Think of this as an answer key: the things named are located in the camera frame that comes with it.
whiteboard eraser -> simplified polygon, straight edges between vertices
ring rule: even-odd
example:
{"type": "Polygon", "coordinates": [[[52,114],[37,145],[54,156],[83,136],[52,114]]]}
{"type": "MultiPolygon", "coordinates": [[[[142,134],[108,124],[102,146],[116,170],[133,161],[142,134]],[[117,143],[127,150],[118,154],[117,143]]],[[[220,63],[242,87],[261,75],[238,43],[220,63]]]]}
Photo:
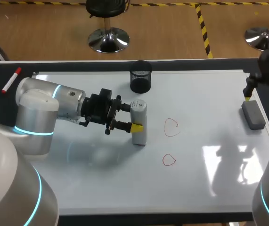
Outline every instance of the whiteboard eraser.
{"type": "Polygon", "coordinates": [[[266,122],[257,101],[244,101],[241,107],[251,130],[264,129],[266,122]]]}
{"type": "Polygon", "coordinates": [[[135,100],[130,104],[131,122],[142,125],[143,131],[132,133],[134,145],[145,145],[147,143],[147,104],[143,100],[135,100]]]}

black stool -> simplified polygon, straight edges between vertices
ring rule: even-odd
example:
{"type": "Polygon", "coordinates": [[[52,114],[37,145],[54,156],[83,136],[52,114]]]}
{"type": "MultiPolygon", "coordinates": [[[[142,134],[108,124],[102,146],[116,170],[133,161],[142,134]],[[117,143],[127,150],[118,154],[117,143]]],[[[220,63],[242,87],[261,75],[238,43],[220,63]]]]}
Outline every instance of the black stool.
{"type": "Polygon", "coordinates": [[[86,10],[91,16],[104,18],[105,28],[88,37],[89,46],[97,52],[114,53],[126,48],[129,36],[122,29],[110,27],[110,18],[128,10],[130,0],[87,0],[86,10]]]}

white bottle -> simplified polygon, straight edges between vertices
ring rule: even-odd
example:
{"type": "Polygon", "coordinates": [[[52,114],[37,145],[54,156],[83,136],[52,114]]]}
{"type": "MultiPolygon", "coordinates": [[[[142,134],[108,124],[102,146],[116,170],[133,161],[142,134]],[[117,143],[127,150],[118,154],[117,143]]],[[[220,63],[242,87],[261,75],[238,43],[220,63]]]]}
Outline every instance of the white bottle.
{"type": "Polygon", "coordinates": [[[142,132],[132,133],[132,143],[134,145],[145,145],[147,143],[147,104],[143,100],[135,100],[130,104],[131,122],[142,125],[142,132]]]}

yellow black caution tape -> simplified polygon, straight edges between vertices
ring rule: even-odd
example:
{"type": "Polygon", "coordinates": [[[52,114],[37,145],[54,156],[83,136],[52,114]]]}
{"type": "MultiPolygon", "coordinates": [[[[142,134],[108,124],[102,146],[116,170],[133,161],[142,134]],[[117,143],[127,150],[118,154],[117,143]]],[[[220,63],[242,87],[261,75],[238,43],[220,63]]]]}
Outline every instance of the yellow black caution tape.
{"type": "Polygon", "coordinates": [[[195,8],[196,8],[196,13],[197,13],[197,16],[198,16],[199,24],[200,24],[200,27],[201,27],[201,33],[202,33],[202,36],[203,36],[203,39],[204,39],[205,52],[206,52],[209,59],[213,59],[213,54],[212,54],[211,49],[210,49],[209,38],[208,38],[208,34],[207,34],[207,31],[206,31],[206,28],[205,28],[204,18],[201,15],[200,6],[196,5],[195,8]]]}
{"type": "MultiPolygon", "coordinates": [[[[33,5],[68,5],[85,6],[85,2],[54,2],[54,1],[0,1],[0,4],[33,4],[33,5]]],[[[196,5],[269,5],[269,2],[179,2],[179,3],[131,3],[132,6],[196,6],[196,5]]]]}

cable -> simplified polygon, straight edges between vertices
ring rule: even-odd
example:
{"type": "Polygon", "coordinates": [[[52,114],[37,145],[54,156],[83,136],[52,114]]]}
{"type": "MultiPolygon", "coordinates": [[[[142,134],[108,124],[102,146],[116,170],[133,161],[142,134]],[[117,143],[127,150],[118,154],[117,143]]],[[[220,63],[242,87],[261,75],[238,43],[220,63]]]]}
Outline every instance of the cable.
{"type": "Polygon", "coordinates": [[[70,118],[66,118],[66,117],[60,117],[60,116],[58,116],[57,119],[65,120],[65,121],[70,121],[70,122],[75,123],[75,124],[78,124],[78,125],[80,125],[80,123],[81,123],[81,121],[70,119],[70,118]]]}

